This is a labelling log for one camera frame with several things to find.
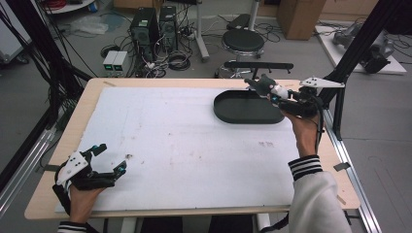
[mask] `black stool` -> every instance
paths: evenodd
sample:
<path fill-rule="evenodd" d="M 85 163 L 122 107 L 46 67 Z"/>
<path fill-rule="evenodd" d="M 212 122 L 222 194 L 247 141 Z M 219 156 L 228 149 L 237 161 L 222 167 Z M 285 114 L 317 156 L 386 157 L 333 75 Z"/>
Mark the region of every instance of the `black stool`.
<path fill-rule="evenodd" d="M 245 29 L 233 29 L 227 31 L 223 34 L 222 38 L 222 46 L 225 50 L 228 50 L 234 54 L 236 54 L 236 61 L 241 61 L 242 56 L 257 56 L 259 57 L 263 50 L 264 41 L 258 33 L 250 30 Z M 221 66 L 221 70 L 226 70 L 229 72 L 233 72 L 231 78 L 242 78 L 242 74 L 251 73 L 252 71 L 240 71 L 239 68 L 234 70 L 230 70 L 224 65 Z"/>

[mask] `striped sleeve cuff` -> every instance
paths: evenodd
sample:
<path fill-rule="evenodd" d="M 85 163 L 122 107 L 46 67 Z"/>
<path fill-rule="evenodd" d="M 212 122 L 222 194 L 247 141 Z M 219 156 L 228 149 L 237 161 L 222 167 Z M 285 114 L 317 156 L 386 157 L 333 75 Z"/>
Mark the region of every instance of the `striped sleeve cuff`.
<path fill-rule="evenodd" d="M 61 221 L 57 233 L 86 233 L 86 225 L 71 221 Z"/>
<path fill-rule="evenodd" d="M 308 174 L 323 172 L 321 160 L 319 159 L 318 155 L 304 156 L 288 164 L 291 168 L 293 179 L 295 181 Z"/>

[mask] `gray concrete floor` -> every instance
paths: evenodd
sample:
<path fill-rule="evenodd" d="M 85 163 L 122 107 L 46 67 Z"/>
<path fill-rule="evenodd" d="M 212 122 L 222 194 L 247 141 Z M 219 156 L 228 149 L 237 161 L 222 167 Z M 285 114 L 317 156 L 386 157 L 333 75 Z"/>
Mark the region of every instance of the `gray concrete floor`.
<path fill-rule="evenodd" d="M 250 1 L 236 1 L 236 8 L 226 1 L 204 1 L 204 15 L 224 15 L 231 20 L 231 14 L 248 13 Z M 94 14 L 99 16 L 109 13 L 110 4 L 103 4 L 102 9 Z M 72 20 L 89 15 L 87 11 L 76 11 L 56 16 L 59 24 L 70 23 Z M 276 25 L 275 18 L 259 18 L 257 23 L 267 22 Z M 87 65 L 98 77 L 105 77 L 102 67 L 104 58 L 100 50 L 111 45 L 118 36 L 126 36 L 129 22 L 123 20 L 119 27 L 111 28 L 105 35 L 84 38 L 85 34 L 72 34 L 67 37 L 76 51 L 86 61 Z M 225 22 L 219 17 L 205 17 L 203 28 L 206 30 L 213 24 L 207 34 L 223 34 Z M 289 62 L 294 64 L 292 73 L 273 71 L 273 79 L 304 80 L 311 76 L 324 77 L 333 66 L 327 58 L 321 43 L 316 37 L 309 41 L 285 40 L 282 33 L 277 33 L 279 43 L 266 42 L 264 55 L 260 61 Z M 403 38 L 410 44 L 412 40 Z M 204 37 L 210 52 L 210 60 L 202 63 L 193 43 L 191 66 L 184 72 L 167 71 L 168 78 L 213 78 L 215 70 L 225 61 L 233 59 L 234 55 L 223 50 L 221 39 L 212 36 Z M 412 54 L 412 49 L 403 50 Z M 69 49 L 69 55 L 75 66 L 91 74 L 76 54 Z M 398 61 L 411 62 L 412 58 L 399 52 L 394 53 Z M 360 182 L 369 199 L 372 209 L 383 232 L 412 232 L 412 172 L 410 159 L 412 107 L 409 103 L 409 93 L 412 89 L 410 72 L 412 66 L 403 65 L 408 71 L 406 75 L 366 75 L 354 73 L 347 85 L 345 107 L 342 120 L 342 137 L 345 146 L 358 172 Z M 33 63 L 28 65 L 9 64 L 0 70 L 0 169 L 17 151 L 28 133 L 34 127 L 48 107 L 48 86 L 38 74 Z M 24 218 L 24 210 L 31 198 L 41 173 L 33 172 L 25 183 L 17 198 L 6 214 L 0 219 L 0 232 L 54 232 L 57 220 L 32 221 Z M 271 215 L 272 222 L 281 216 Z M 187 232 L 206 232 L 207 216 L 185 217 Z M 102 229 L 101 219 L 93 219 L 97 229 Z M 354 232 L 364 232 L 361 222 L 352 221 Z M 120 219 L 111 219 L 109 232 L 120 232 Z"/>

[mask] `white jacket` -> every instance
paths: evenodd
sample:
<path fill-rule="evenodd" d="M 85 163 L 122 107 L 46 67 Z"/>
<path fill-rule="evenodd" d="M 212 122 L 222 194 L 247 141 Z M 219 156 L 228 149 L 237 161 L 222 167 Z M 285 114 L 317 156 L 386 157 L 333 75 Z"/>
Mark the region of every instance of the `white jacket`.
<path fill-rule="evenodd" d="M 289 212 L 291 233 L 352 232 L 337 199 L 337 184 L 323 172 L 317 155 L 289 163 L 294 179 L 294 197 Z"/>

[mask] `black plastic tray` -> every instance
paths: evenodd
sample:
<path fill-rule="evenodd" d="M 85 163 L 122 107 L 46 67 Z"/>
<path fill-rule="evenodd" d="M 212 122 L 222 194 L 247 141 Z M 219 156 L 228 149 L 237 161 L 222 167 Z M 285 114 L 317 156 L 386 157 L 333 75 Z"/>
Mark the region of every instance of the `black plastic tray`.
<path fill-rule="evenodd" d="M 216 96 L 215 115 L 224 122 L 236 124 L 273 124 L 285 117 L 279 108 L 253 90 L 227 90 Z"/>

